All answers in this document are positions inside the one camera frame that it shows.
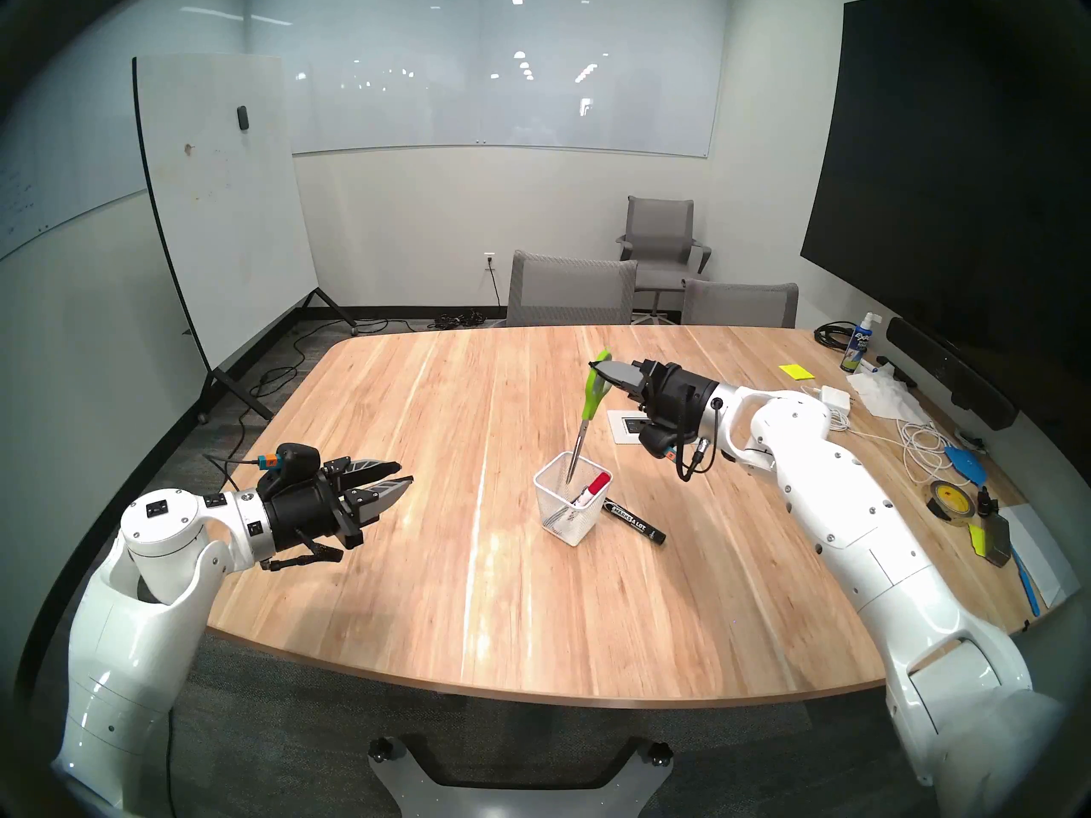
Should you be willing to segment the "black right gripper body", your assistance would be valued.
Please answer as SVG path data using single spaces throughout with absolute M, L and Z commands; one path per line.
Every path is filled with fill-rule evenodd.
M 703 416 L 719 383 L 688 372 L 678 363 L 643 361 L 645 386 L 650 394 L 642 411 L 646 422 L 639 442 L 655 458 L 664 458 L 669 448 L 698 440 Z

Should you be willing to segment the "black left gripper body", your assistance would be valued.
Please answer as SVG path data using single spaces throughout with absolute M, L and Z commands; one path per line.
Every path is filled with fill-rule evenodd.
M 363 495 L 358 489 L 343 490 L 319 473 L 289 485 L 279 471 L 269 471 L 259 479 L 259 497 L 277 552 L 331 536 L 346 550 L 363 543 L 359 515 Z

